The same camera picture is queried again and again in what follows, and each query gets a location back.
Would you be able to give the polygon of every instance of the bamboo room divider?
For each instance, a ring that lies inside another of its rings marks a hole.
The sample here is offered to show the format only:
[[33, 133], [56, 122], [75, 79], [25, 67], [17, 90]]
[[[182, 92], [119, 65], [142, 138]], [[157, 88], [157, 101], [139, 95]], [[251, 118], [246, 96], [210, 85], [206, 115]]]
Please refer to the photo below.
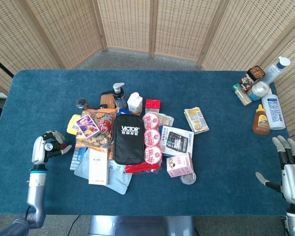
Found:
[[[295, 0], [0, 0], [0, 62], [12, 73], [74, 68], [122, 48], [194, 61], [206, 70], [292, 65], [277, 82], [295, 137]], [[0, 89], [11, 78], [0, 70]]]

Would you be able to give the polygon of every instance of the blue tablecloth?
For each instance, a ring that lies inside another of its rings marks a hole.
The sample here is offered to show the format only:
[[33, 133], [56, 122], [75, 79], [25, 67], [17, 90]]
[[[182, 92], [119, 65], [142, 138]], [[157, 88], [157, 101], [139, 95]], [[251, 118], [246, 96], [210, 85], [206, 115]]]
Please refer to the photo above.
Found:
[[240, 71], [82, 71], [25, 70], [13, 79], [0, 119], [0, 213], [27, 208], [27, 180], [35, 139], [47, 130], [66, 133], [76, 100], [99, 106], [100, 94], [116, 82], [124, 90], [160, 99], [160, 112], [175, 118], [174, 127], [190, 130], [183, 114], [199, 106], [210, 130], [195, 135], [193, 166], [197, 181], [184, 185], [170, 178], [163, 163], [158, 174], [134, 175], [127, 193], [88, 185], [69, 170], [72, 152], [49, 160], [47, 214], [90, 215], [280, 215], [287, 207], [282, 195], [263, 186], [255, 171], [281, 181], [280, 164], [271, 138], [252, 132], [259, 102], [244, 107], [232, 91]]

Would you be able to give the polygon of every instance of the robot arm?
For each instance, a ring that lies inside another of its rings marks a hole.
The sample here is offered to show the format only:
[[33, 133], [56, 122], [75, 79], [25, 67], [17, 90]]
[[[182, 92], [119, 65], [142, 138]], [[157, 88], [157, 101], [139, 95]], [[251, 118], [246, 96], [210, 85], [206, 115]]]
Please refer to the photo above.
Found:
[[45, 182], [47, 169], [45, 164], [49, 158], [63, 155], [72, 148], [64, 143], [64, 137], [58, 131], [47, 131], [34, 143], [32, 163], [34, 167], [29, 175], [29, 205], [23, 218], [16, 219], [12, 225], [0, 232], [0, 236], [27, 236], [30, 229], [41, 228], [46, 213], [44, 208]]
[[295, 141], [286, 141], [282, 136], [274, 137], [272, 140], [281, 163], [282, 186], [265, 179], [259, 172], [256, 172], [256, 176], [265, 186], [282, 193], [283, 198], [290, 204], [287, 216], [284, 217], [286, 235], [295, 236]]

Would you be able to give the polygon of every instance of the brown sauce bottle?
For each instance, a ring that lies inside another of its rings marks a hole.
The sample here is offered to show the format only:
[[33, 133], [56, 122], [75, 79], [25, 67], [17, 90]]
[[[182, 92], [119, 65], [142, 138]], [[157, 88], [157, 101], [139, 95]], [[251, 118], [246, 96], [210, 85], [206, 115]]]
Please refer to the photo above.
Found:
[[270, 132], [270, 125], [267, 121], [266, 110], [259, 104], [256, 110], [254, 123], [252, 125], [252, 130], [256, 134], [267, 135]]

